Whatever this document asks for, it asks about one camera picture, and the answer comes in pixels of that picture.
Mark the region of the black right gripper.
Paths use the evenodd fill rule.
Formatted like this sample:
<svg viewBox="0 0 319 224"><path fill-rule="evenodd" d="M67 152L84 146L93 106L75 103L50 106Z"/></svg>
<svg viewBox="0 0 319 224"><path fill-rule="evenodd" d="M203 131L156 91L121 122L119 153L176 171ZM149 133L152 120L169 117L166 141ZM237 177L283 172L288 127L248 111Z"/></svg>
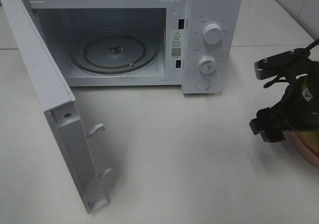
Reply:
<svg viewBox="0 0 319 224"><path fill-rule="evenodd" d="M289 82L276 104L279 115L273 122L270 108L258 110L249 122L254 135L261 132L265 142L285 140L283 131L313 131L319 128L319 63L305 59L289 66L284 77Z"/></svg>

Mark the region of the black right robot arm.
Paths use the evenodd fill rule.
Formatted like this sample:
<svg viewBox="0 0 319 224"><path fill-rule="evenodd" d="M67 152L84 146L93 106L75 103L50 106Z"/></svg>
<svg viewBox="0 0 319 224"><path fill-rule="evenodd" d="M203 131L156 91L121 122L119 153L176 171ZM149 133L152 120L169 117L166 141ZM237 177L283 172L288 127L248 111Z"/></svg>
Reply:
<svg viewBox="0 0 319 224"><path fill-rule="evenodd" d="M284 132L307 132L319 129L319 63L308 60L300 64L298 79L289 81L281 100L271 108L256 113L249 126L264 142L285 140Z"/></svg>

